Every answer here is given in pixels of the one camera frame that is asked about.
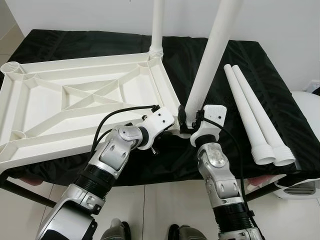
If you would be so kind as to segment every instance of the white plastic pipe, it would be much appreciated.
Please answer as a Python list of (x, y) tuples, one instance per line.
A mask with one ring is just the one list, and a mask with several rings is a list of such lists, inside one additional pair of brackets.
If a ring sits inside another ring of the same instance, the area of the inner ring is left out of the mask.
[(196, 120), (218, 69), (243, 0), (221, 0), (202, 60), (185, 106), (188, 127)]
[(296, 159), (290, 148), (287, 147), (282, 141), (280, 135), (275, 129), (274, 125), (270, 121), (268, 115), (266, 114), (264, 108), (261, 106), (257, 96), (251, 89), (249, 83), (247, 82), (245, 76), (241, 72), (237, 65), (232, 67), (232, 70), (241, 86), (241, 89), (245, 95), (247, 102), (254, 114), (254, 117), (267, 141), (267, 143), (272, 147), (275, 161), (274, 165), (284, 166), (292, 164)]
[(246, 134), (251, 144), (251, 153), (256, 164), (264, 165), (275, 161), (272, 147), (267, 144), (264, 135), (251, 111), (244, 93), (238, 83), (236, 75), (230, 64), (224, 66), (226, 78), (228, 79), (236, 106), (239, 110)]
[(152, 21), (152, 40), (149, 54), (153, 58), (162, 57), (163, 19), (164, 19), (165, 0), (153, 1), (153, 21)]

